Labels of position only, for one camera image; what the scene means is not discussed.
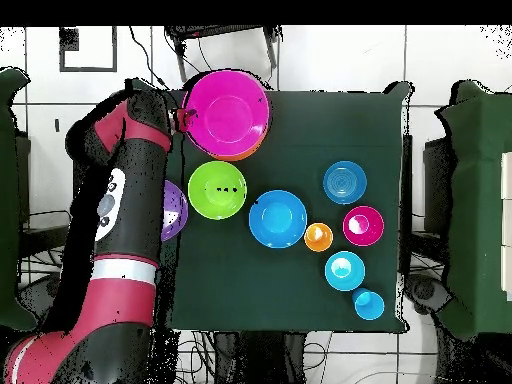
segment pink bowl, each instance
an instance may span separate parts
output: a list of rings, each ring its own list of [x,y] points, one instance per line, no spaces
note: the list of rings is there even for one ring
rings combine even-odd
[[[369,206],[352,209],[343,219],[343,234],[356,246],[370,246],[384,233],[384,220],[381,214]]]
[[[270,109],[263,87],[242,71],[215,71],[185,96],[196,113],[187,123],[192,141],[216,159],[235,161],[254,153],[265,137]]]

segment bowl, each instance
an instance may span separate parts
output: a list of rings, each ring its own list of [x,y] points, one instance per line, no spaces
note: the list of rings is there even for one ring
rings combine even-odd
[[[352,293],[357,315],[367,321],[379,318],[384,313],[384,299],[370,290],[358,288]]]
[[[262,194],[249,211],[252,235],[264,246],[273,249],[297,243],[306,230],[304,204],[294,194],[272,190]]]
[[[352,252],[335,253],[325,264],[325,278],[336,290],[354,290],[363,282],[364,274],[363,261]]]
[[[170,181],[164,182],[164,218],[161,240],[167,241],[178,234],[188,217],[188,202],[185,195]]]
[[[383,233],[384,220],[370,206],[358,206],[343,219],[343,234],[356,246],[370,246],[379,241]]]
[[[366,190],[366,184],[363,168],[350,161],[336,162],[324,174],[325,194],[339,205],[359,200]]]
[[[237,213],[245,202],[247,185],[236,166],[212,161],[199,166],[188,181],[192,207],[208,219],[225,219]]]
[[[320,222],[311,224],[304,234],[304,242],[313,252],[327,250],[332,244],[332,239],[332,230]]]
[[[260,82],[242,71],[220,70],[201,78],[183,108],[190,139],[212,157],[237,161],[254,153],[268,130],[270,107]]]

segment chair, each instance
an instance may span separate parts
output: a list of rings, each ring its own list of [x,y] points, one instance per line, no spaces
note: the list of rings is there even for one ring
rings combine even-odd
[[[245,31],[254,28],[263,28],[263,34],[267,43],[267,52],[272,69],[277,66],[276,56],[272,43],[277,40],[277,34],[281,32],[279,25],[203,25],[203,26],[166,26],[165,32],[174,43],[174,49],[178,58],[180,76],[183,83],[187,82],[185,73],[185,41],[195,38],[210,37],[212,35],[227,34],[230,32]]]

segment small blue bowl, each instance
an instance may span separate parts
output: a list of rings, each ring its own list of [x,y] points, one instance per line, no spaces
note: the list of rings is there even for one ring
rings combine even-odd
[[[254,202],[249,212],[252,235],[273,249],[297,243],[306,230],[306,224],[306,208],[297,196],[288,191],[267,191]]]
[[[339,205],[359,200],[366,190],[366,184],[363,168],[350,161],[332,164],[324,175],[325,194]]]
[[[360,287],[354,290],[352,300],[357,315],[364,320],[372,321],[384,313],[384,300],[375,292]]]
[[[364,274],[363,261],[352,252],[335,253],[325,264],[325,278],[336,290],[354,290],[363,282]]]

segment green bowl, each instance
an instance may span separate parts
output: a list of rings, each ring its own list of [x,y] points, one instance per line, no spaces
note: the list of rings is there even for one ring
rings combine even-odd
[[[225,219],[237,213],[245,202],[247,185],[242,173],[230,163],[207,162],[188,180],[188,199],[205,218]]]

